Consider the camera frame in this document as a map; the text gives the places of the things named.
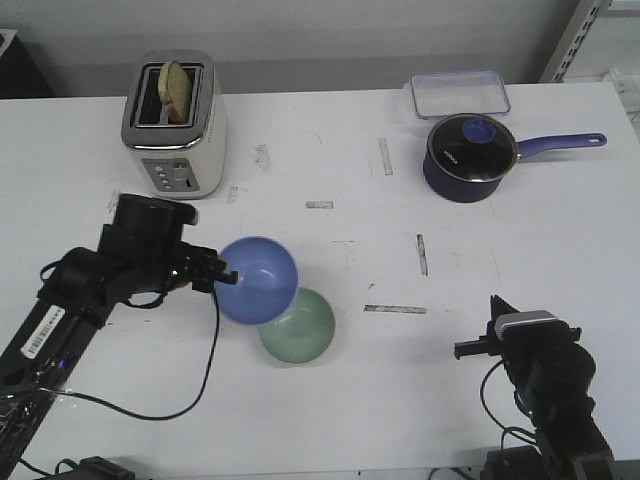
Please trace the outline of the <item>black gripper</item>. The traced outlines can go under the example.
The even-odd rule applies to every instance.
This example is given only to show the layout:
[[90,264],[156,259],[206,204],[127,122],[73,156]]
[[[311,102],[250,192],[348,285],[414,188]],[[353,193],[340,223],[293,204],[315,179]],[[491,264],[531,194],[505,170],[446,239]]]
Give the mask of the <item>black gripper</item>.
[[454,344],[454,357],[487,354],[489,356],[514,357],[517,351],[531,350],[549,340],[578,341],[582,335],[580,327],[566,323],[540,323],[520,326],[521,312],[498,295],[490,299],[493,333],[487,332],[478,340]]
[[198,211],[190,204],[120,195],[98,244],[98,253],[114,263],[108,290],[164,293],[190,284],[210,293],[217,282],[235,285],[238,272],[228,271],[216,250],[182,240],[183,227],[197,222]]

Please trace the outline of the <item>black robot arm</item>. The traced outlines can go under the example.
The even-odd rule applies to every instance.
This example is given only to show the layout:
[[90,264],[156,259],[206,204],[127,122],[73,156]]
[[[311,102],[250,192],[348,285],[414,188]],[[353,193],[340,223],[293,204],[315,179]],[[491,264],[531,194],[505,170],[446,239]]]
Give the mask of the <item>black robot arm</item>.
[[185,203],[120,195],[96,250],[78,247],[44,267],[37,301],[1,355],[1,476],[8,478],[54,399],[98,330],[119,303],[191,286],[212,293],[235,284],[215,250],[181,238],[198,221]]
[[458,342],[454,356],[499,356],[517,408],[534,428],[529,446],[486,456],[483,479],[617,479],[613,452],[592,417],[588,388],[596,364],[581,331],[546,310],[519,311],[490,299],[484,335]]

